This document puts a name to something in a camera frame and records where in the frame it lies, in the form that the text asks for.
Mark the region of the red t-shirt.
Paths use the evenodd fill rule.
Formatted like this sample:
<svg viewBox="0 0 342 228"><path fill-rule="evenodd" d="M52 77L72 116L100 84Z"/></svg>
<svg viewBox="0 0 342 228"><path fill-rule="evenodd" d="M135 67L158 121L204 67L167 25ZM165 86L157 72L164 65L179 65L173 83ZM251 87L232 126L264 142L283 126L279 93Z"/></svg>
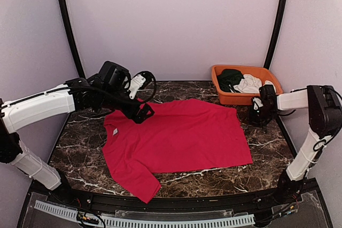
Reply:
<svg viewBox="0 0 342 228"><path fill-rule="evenodd" d="M104 121L103 155L113 180L148 203L160 190L156 173L228 168L252 163L234 108L198 99L151 104L141 124L122 113Z"/></svg>

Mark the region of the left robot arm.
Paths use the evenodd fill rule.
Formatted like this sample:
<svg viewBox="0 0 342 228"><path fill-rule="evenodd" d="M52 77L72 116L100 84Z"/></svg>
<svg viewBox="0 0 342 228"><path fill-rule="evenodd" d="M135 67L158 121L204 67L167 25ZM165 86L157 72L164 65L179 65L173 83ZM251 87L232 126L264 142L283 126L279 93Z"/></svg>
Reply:
<svg viewBox="0 0 342 228"><path fill-rule="evenodd" d="M84 109L97 112L102 108L119 110L126 118L141 124L154 114L147 103L153 96L139 100L136 95L150 83L156 84L151 72L131 76L128 69L106 61L89 78L75 78L35 95L1 102L1 163L10 164L38 181L63 204L72 204L75 192L66 176L32 153L20 139L18 130L59 114Z"/></svg>

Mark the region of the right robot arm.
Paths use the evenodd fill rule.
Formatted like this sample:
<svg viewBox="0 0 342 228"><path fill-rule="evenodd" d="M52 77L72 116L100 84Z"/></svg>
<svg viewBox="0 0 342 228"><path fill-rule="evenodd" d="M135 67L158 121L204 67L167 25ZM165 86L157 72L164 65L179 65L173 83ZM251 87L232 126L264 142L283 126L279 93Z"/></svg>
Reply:
<svg viewBox="0 0 342 228"><path fill-rule="evenodd" d="M341 131L341 94L330 85L308 85L283 94L277 94L272 85L264 85L251 100L250 121L254 125L263 127L288 116L296 119L300 131L308 131L273 190L277 203L300 193L308 172Z"/></svg>

